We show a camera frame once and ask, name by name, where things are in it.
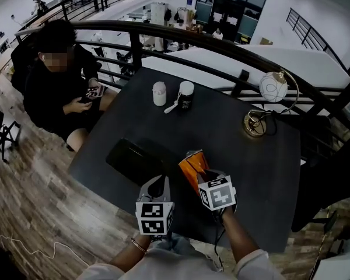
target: smartphone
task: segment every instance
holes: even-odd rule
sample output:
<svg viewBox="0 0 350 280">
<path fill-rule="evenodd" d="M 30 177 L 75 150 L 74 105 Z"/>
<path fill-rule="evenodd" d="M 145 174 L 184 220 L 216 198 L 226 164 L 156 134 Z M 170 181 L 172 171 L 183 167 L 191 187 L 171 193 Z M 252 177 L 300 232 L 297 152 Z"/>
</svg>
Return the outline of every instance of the smartphone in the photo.
<svg viewBox="0 0 350 280">
<path fill-rule="evenodd" d="M 90 87 L 87 90 L 86 98 L 95 99 L 97 97 L 102 97 L 104 94 L 104 86 Z"/>
<path fill-rule="evenodd" d="M 106 162 L 139 186 L 163 174 L 161 160 L 125 138 L 114 146 Z"/>
</svg>

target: person in black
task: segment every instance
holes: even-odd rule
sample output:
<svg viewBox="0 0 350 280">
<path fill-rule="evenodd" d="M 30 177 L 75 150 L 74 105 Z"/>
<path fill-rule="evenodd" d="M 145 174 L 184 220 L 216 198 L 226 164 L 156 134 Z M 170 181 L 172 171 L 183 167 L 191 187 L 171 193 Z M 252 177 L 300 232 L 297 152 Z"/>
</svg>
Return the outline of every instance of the person in black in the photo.
<svg viewBox="0 0 350 280">
<path fill-rule="evenodd" d="M 37 12 L 37 15 L 41 15 L 43 12 L 48 10 L 48 6 L 46 3 L 42 0 L 33 0 L 35 3 L 34 11 L 31 12 L 31 15 L 34 14 L 34 12 Z"/>
<path fill-rule="evenodd" d="M 59 135 L 78 151 L 117 93 L 105 89 L 100 98 L 82 100 L 88 87 L 100 86 L 99 64 L 75 40 L 73 26 L 63 20 L 52 21 L 39 31 L 39 59 L 26 80 L 24 107 L 38 127 Z"/>
</svg>

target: white lamp shade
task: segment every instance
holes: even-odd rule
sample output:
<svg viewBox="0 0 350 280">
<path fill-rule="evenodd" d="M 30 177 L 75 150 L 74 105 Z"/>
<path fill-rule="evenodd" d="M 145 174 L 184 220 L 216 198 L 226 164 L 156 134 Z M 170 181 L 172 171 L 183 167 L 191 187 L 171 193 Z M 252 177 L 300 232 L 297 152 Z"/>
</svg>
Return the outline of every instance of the white lamp shade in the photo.
<svg viewBox="0 0 350 280">
<path fill-rule="evenodd" d="M 280 102 L 288 92 L 288 84 L 283 73 L 269 72 L 264 75 L 259 84 L 263 98 L 272 103 Z"/>
</svg>

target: black hair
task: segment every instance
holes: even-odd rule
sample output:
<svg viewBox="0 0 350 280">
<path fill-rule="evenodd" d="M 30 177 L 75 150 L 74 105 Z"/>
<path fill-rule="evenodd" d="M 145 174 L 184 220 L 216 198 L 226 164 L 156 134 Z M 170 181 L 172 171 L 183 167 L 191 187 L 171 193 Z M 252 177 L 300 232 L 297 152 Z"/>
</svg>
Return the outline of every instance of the black hair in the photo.
<svg viewBox="0 0 350 280">
<path fill-rule="evenodd" d="M 76 32 L 70 22 L 55 20 L 37 34 L 36 48 L 42 53 L 65 53 L 75 44 Z"/>
</svg>

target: desk lamp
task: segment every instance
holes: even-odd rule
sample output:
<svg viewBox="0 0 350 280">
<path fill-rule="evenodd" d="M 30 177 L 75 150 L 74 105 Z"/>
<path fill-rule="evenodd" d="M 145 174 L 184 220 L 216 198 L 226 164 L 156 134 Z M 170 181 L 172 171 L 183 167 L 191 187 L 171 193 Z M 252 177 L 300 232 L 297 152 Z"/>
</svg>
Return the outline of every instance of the desk lamp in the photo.
<svg viewBox="0 0 350 280">
<path fill-rule="evenodd" d="M 278 114 L 289 112 L 297 103 L 299 97 L 299 88 L 293 76 L 284 69 L 280 72 L 266 73 L 259 84 L 259 90 L 263 98 L 272 103 L 280 102 L 288 92 L 288 84 L 285 80 L 285 74 L 293 81 L 297 96 L 294 103 L 287 109 L 282 110 Z M 252 137 L 261 137 L 267 130 L 267 124 L 263 118 L 270 116 L 272 111 L 253 109 L 244 117 L 244 129 Z"/>
</svg>

